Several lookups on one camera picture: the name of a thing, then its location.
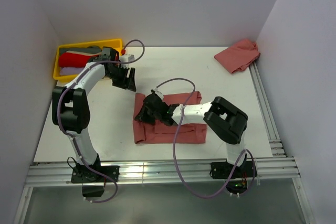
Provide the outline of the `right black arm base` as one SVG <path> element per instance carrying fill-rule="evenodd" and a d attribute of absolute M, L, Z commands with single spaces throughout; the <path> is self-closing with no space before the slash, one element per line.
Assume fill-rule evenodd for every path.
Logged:
<path fill-rule="evenodd" d="M 249 187 L 248 179 L 253 182 L 257 178 L 257 168 L 254 162 L 244 161 L 242 166 L 237 166 L 234 169 L 229 179 L 232 168 L 233 165 L 228 162 L 212 162 L 209 175 L 212 179 L 225 179 L 228 181 L 226 190 L 229 193 L 234 195 L 244 193 Z"/>

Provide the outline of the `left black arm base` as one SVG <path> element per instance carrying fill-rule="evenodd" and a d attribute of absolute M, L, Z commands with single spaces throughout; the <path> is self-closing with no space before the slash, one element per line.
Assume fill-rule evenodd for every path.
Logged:
<path fill-rule="evenodd" d="M 118 181 L 119 166 L 89 165 L 89 167 L 99 173 L 109 176 L 115 182 Z M 111 183 L 111 180 L 87 169 L 85 165 L 80 165 L 73 170 L 70 182 L 72 184 L 82 185 L 82 195 L 84 197 L 96 199 L 103 195 L 107 183 Z"/>

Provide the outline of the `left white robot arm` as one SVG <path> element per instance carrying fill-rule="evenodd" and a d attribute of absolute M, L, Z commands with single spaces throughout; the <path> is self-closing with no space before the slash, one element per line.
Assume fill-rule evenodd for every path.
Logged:
<path fill-rule="evenodd" d="M 135 92 L 135 69 L 128 67 L 135 61 L 134 55 L 103 47 L 72 81 L 52 91 L 52 122 L 68 136 L 76 154 L 76 167 L 91 182 L 101 178 L 102 168 L 88 132 L 91 114 L 87 96 L 105 77 L 112 80 L 113 86 Z"/>

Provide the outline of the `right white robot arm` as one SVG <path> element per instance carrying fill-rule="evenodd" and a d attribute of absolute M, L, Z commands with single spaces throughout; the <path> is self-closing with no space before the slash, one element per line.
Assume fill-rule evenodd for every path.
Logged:
<path fill-rule="evenodd" d="M 234 177 L 245 171 L 246 150 L 244 131 L 248 116 L 242 110 L 222 97 L 204 104 L 167 104 L 158 91 L 143 99 L 140 112 L 135 120 L 155 125 L 160 121 L 166 126 L 178 124 L 206 124 L 227 145 L 227 170 Z"/>

